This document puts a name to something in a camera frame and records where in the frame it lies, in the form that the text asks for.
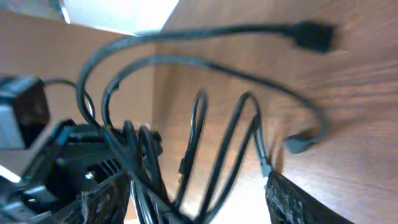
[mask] brown wooden surface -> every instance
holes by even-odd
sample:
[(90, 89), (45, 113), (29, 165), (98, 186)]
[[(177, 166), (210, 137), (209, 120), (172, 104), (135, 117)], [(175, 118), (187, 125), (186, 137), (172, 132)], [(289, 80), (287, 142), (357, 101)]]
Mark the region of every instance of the brown wooden surface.
[[(267, 146), (277, 170), (355, 223), (398, 222), (398, 1), (181, 0), (165, 29), (245, 22), (320, 19), (338, 25), (337, 51), (318, 55), (269, 35), (236, 35), (167, 43), (158, 53), (197, 55), (285, 83), (322, 105), (332, 134), (311, 150), (291, 155), (280, 145), (288, 132), (313, 126), (296, 102), (215, 72), (176, 65), (155, 68), (153, 123), (164, 139), (162, 174), (172, 195), (189, 137), (195, 94), (206, 88), (207, 121), (184, 201), (196, 215), (231, 112), (243, 92), (257, 95)], [(243, 116), (223, 169), (228, 176), (252, 116)], [(251, 150), (215, 222), (267, 223), (269, 215), (256, 155)]]

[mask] black device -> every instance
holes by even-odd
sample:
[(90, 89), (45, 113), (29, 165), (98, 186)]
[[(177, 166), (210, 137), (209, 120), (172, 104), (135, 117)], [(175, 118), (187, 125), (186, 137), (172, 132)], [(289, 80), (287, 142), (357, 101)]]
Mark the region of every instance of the black device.
[[(0, 108), (5, 109), (0, 110), (0, 113), (5, 111), (4, 114), (8, 117), (5, 120), (2, 116), (0, 120), (2, 124), (12, 124), (14, 127), (2, 125), (1, 149), (14, 152), (17, 149), (36, 148), (37, 154), (19, 175), (11, 175), (12, 171), (8, 171), (8, 173), (5, 172), (7, 175), (3, 175), (7, 178), (0, 179), (0, 222), (122, 223), (127, 202), (131, 196), (135, 201), (141, 223), (209, 223), (226, 200), (248, 143), (253, 138), (261, 172), (264, 177), (269, 178), (265, 189), (272, 223), (350, 223), (273, 170), (272, 164), (267, 159), (266, 147), (262, 140), (259, 103), (250, 93), (243, 94), (238, 100), (238, 105), (222, 140), (201, 209), (194, 219), (183, 214), (180, 206), (187, 189), (201, 128), (205, 120), (206, 93), (203, 90), (199, 91), (193, 103), (190, 139), (178, 171), (182, 175), (182, 180), (174, 201), (171, 201), (167, 195), (157, 161), (157, 157), (163, 152), (160, 134), (148, 130), (145, 126), (136, 130), (130, 121), (125, 121), (122, 129), (115, 129), (109, 118), (108, 107), (112, 92), (118, 88), (121, 80), (142, 67), (154, 63), (180, 63), (213, 69), (279, 90), (311, 109), (321, 124), (318, 136), (296, 134), (285, 141), (285, 145), (292, 153), (301, 153), (327, 135), (328, 122), (311, 100), (280, 83), (248, 75), (200, 58), (178, 55), (151, 56), (128, 65), (111, 80), (104, 91), (101, 107), (104, 126), (95, 121), (95, 109), (90, 96), (85, 93), (85, 83), (92, 69), (107, 56), (126, 47), (146, 42), (191, 40), (242, 32), (282, 34), (293, 37), (299, 47), (327, 52), (330, 48), (333, 28), (304, 21), (294, 25), (245, 25), (126, 37), (110, 43), (93, 54), (83, 67), (76, 84), (67, 80), (43, 82), (36, 78), (2, 79), (0, 81)], [(49, 111), (43, 89), (46, 85), (59, 83), (76, 88), (78, 106), (88, 124), (75, 124), (72, 120), (66, 120), (59, 123), (54, 130), (50, 131), (50, 134), (46, 134), (44, 128), (49, 121)], [(85, 104), (85, 97), (91, 113)], [(254, 103), (256, 115), (248, 127), (233, 169), (219, 198), (215, 205), (209, 208), (229, 142), (247, 100)], [(34, 116), (30, 116), (32, 119), (28, 119), (29, 122), (27, 122), (23, 116), (20, 116), (18, 112), (20, 110), (28, 111), (27, 114)], [(13, 145), (15, 140), (13, 134), (3, 134), (8, 128), (13, 128), (15, 130), (13, 133), (18, 136), (17, 147)], [(26, 129), (31, 130), (28, 138), (23, 134)]]

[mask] beige wall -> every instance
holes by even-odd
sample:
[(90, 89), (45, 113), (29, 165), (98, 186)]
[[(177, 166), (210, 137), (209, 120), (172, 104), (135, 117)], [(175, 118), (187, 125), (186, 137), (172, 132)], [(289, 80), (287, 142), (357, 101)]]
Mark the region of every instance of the beige wall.
[[(75, 81), (85, 60), (96, 49), (119, 38), (120, 34), (86, 27), (0, 12), (0, 73), (31, 74), (43, 79), (62, 77)], [(95, 102), (97, 120), (103, 90), (111, 77), (129, 62), (154, 53), (153, 45), (139, 46), (111, 56), (98, 66), (89, 79), (87, 92)], [(125, 119), (133, 123), (151, 123), (153, 95), (152, 67), (145, 68), (122, 82), (111, 99), (111, 119), (121, 126)], [(72, 117), (84, 122), (78, 112), (75, 92), (69, 87), (47, 90), (53, 119)]]

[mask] wooden table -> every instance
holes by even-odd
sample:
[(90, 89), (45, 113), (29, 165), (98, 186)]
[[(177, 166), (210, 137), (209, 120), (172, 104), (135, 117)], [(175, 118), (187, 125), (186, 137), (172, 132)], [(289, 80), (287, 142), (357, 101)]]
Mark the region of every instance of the wooden table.
[[(355, 223), (398, 222), (398, 1), (180, 0), (165, 29), (250, 22), (318, 19), (338, 26), (336, 51), (319, 55), (271, 35), (235, 35), (159, 44), (158, 53), (204, 57), (273, 78), (309, 96), (332, 122), (326, 141), (291, 155), (281, 142), (288, 133), (315, 125), (294, 100), (216, 72), (177, 65), (155, 68), (153, 122), (164, 139), (162, 174), (171, 195), (190, 129), (192, 101), (201, 88), (209, 110), (184, 210), (196, 215), (226, 124), (240, 96), (261, 101), (267, 147), (276, 169), (319, 201)], [(238, 151), (252, 106), (239, 123), (222, 180)], [(215, 219), (267, 223), (269, 215), (253, 146), (239, 180)]]

